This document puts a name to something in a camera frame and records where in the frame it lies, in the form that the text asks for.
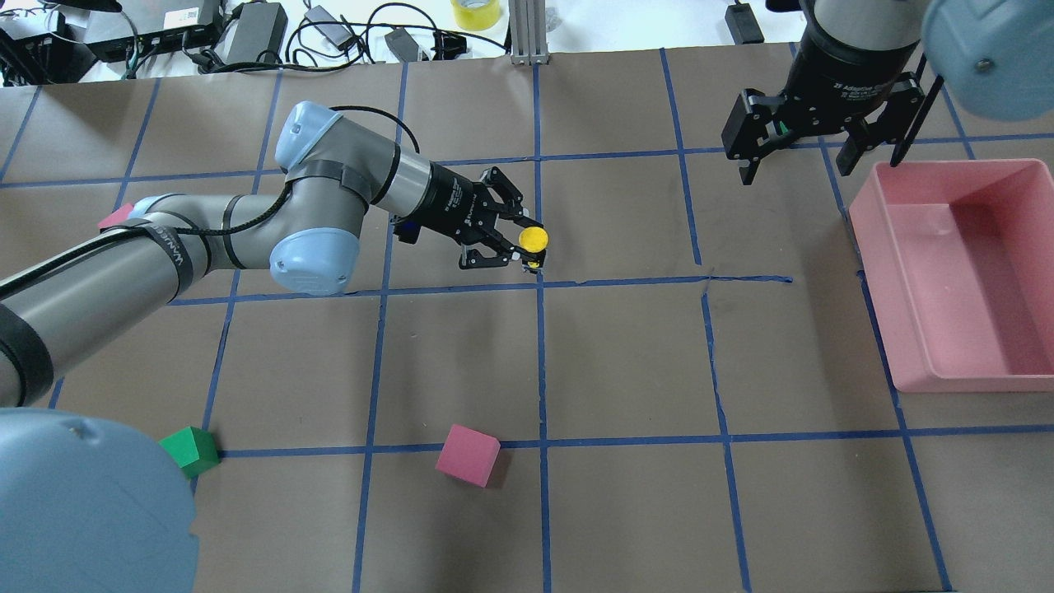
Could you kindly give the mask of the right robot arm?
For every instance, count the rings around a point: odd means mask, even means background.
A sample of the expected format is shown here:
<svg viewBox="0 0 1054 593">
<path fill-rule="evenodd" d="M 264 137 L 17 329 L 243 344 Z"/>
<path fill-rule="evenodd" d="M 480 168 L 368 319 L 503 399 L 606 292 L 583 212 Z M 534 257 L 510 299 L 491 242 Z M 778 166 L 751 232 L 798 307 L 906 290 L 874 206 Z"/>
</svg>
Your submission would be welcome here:
<svg viewBox="0 0 1054 593">
<path fill-rule="evenodd" d="M 798 140 L 843 133 L 841 175 L 866 152 L 907 156 L 940 92 L 980 118 L 1027 121 L 1052 111 L 1050 1 L 768 1 L 800 12 L 803 35 L 783 88 L 744 88 L 721 133 L 742 184 Z"/>
</svg>

